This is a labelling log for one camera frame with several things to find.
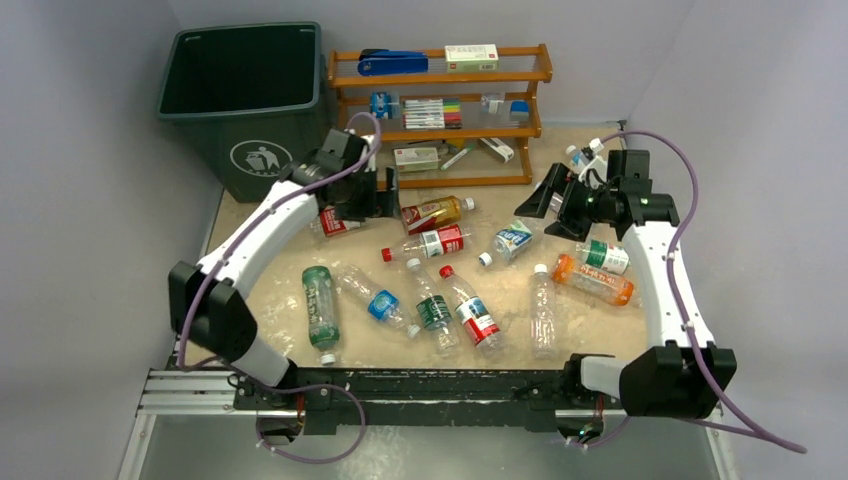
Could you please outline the blue green label large bottle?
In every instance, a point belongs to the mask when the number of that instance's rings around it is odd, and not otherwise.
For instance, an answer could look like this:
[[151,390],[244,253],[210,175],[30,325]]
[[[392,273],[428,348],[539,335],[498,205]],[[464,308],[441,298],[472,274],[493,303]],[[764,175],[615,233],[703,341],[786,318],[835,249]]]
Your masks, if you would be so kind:
[[544,235],[548,222],[544,218],[516,216],[492,237],[490,246],[478,255],[484,268],[494,268],[514,262]]

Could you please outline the amber tea bottle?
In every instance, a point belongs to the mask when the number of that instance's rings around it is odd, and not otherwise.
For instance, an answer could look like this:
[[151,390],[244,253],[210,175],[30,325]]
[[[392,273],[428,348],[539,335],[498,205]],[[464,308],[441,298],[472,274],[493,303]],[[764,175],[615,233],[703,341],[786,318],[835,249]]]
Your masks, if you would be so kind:
[[459,198],[446,196],[401,209],[406,233],[417,233],[439,229],[455,224],[463,219],[465,213],[475,209],[476,202],[471,197]]

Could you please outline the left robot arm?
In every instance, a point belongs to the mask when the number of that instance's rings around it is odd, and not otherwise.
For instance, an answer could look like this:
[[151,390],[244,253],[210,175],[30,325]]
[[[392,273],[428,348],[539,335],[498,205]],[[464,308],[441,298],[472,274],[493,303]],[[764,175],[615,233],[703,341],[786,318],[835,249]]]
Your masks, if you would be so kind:
[[350,127],[331,129],[320,147],[280,164],[266,197],[221,245],[172,267],[167,281],[179,369],[192,370],[186,347],[194,344],[258,381],[260,397],[272,408],[295,402],[297,365],[261,338],[247,298],[277,254],[328,208],[350,220],[397,212],[393,170],[386,171],[386,188],[377,186],[382,143],[382,131],[360,136]]

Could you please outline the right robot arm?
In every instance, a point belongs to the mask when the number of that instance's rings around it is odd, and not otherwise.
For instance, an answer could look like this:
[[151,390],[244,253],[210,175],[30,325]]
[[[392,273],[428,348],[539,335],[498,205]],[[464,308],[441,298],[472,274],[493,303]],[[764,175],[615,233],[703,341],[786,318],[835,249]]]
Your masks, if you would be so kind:
[[638,280],[647,348],[630,362],[574,354],[561,381],[564,399],[584,407],[600,393],[618,399],[634,417],[704,419],[737,370],[732,350],[720,348],[698,309],[683,261],[683,226],[672,197],[655,193],[646,150],[614,150],[607,179],[590,187],[562,163],[553,164],[518,216],[543,218],[554,196],[562,204],[546,234],[584,241],[595,224],[611,226]]

